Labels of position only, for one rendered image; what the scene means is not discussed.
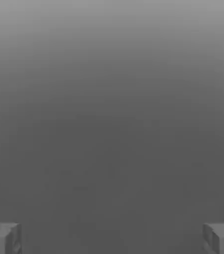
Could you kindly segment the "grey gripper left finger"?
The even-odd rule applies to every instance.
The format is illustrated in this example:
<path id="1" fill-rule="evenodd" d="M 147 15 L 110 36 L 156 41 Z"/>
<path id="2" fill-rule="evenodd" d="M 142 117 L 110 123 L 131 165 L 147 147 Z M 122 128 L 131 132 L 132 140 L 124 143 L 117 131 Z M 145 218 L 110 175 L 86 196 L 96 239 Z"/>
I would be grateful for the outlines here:
<path id="1" fill-rule="evenodd" d="M 0 223 L 0 254 L 22 254 L 22 226 Z"/>

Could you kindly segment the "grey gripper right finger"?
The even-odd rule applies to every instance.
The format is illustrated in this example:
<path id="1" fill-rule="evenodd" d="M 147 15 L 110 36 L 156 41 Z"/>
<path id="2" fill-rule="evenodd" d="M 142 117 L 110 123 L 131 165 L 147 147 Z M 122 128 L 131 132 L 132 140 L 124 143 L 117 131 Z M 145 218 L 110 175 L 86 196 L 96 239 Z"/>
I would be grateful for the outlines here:
<path id="1" fill-rule="evenodd" d="M 202 227 L 204 254 L 224 254 L 224 223 L 205 223 Z"/>

